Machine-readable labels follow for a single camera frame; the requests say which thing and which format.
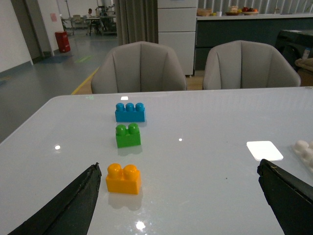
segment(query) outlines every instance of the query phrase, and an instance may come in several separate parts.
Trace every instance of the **orange toy block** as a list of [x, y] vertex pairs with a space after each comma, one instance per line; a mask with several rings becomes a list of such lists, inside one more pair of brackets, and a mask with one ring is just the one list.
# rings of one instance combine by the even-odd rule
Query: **orange toy block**
[[135, 165], [127, 165], [122, 169], [120, 164], [113, 163], [108, 167], [106, 182], [109, 192], [139, 194], [140, 170]]

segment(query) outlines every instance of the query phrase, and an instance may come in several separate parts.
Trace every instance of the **blue toy block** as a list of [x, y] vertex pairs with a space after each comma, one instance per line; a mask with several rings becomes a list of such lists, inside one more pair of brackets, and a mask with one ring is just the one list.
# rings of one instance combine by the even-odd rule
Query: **blue toy block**
[[118, 148], [141, 145], [139, 126], [136, 123], [129, 124], [128, 129], [120, 124], [115, 130]]
[[132, 103], [124, 104], [118, 103], [115, 110], [116, 122], [145, 122], [146, 109], [143, 103], [137, 103], [136, 108]]

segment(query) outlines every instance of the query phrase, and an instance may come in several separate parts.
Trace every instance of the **white cabinet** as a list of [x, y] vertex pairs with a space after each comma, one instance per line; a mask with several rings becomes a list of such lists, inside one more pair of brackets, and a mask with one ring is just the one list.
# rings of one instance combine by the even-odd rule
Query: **white cabinet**
[[174, 49], [185, 75], [192, 75], [198, 0], [158, 0], [158, 43]]

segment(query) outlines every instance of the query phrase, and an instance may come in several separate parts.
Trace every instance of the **curtain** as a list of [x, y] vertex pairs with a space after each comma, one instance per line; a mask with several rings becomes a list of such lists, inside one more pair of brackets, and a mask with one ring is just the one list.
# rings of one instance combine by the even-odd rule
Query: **curtain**
[[115, 14], [119, 45], [158, 43], [157, 0], [115, 0]]

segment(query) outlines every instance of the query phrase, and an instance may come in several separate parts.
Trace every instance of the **chair backrest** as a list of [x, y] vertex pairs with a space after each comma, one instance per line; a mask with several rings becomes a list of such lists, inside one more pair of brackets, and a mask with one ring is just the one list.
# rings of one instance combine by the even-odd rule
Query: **chair backrest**
[[209, 52], [203, 87], [205, 90], [297, 87], [300, 76], [273, 46], [234, 41]]
[[113, 48], [91, 82], [93, 93], [181, 91], [186, 77], [173, 49], [136, 42]]
[[82, 19], [81, 19], [80, 15], [73, 15], [73, 20], [79, 22]]

